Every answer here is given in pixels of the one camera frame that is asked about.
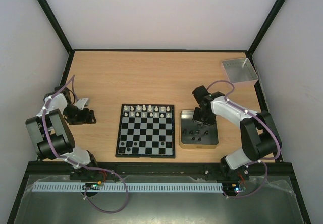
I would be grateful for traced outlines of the gold tin with chess pieces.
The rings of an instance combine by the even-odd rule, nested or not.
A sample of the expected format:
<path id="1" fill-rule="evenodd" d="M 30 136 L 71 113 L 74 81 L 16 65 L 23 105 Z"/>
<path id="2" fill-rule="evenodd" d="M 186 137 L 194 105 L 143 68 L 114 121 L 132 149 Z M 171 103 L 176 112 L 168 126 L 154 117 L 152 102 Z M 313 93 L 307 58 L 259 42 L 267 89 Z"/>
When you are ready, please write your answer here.
<path id="1" fill-rule="evenodd" d="M 180 112 L 180 142 L 184 149 L 215 149 L 219 144 L 217 125 L 204 125 L 193 120 L 193 110 Z"/>

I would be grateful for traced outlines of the folding chess board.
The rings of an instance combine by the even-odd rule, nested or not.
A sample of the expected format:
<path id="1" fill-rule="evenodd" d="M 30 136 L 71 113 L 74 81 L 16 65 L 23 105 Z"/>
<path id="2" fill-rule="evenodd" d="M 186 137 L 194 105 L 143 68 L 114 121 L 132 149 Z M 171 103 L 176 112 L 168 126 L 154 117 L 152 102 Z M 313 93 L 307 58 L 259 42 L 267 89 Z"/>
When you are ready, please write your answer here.
<path id="1" fill-rule="evenodd" d="M 127 141 L 132 141 L 132 152 L 119 153 L 120 147 L 127 148 Z M 115 157 L 175 158 L 175 106 L 122 104 Z"/>

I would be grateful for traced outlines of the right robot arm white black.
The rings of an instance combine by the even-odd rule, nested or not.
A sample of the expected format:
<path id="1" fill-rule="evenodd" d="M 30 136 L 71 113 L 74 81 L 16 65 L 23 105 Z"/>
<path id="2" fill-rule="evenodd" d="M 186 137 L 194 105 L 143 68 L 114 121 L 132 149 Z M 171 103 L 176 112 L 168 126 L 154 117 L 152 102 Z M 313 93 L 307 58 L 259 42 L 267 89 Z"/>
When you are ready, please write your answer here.
<path id="1" fill-rule="evenodd" d="M 195 108 L 193 120 L 213 126 L 221 116 L 240 129 L 241 148 L 224 156 L 220 161 L 221 176 L 227 180 L 237 175 L 243 166 L 256 163 L 274 154 L 277 159 L 282 143 L 271 114 L 243 108 L 221 92 L 209 93 L 205 86 L 192 92 L 199 107 Z"/>

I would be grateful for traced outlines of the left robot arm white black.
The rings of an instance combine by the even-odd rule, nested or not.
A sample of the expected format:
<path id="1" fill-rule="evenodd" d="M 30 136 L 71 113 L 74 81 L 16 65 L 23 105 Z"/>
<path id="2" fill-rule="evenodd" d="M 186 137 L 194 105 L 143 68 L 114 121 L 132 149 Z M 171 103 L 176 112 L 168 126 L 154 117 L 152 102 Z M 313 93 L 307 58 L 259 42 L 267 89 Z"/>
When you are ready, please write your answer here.
<path id="1" fill-rule="evenodd" d="M 77 99 L 68 87 L 56 87 L 45 95 L 43 109 L 25 125 L 38 160 L 65 161 L 75 169 L 98 167 L 93 154 L 76 146 L 69 125 L 95 124 L 88 98 Z"/>

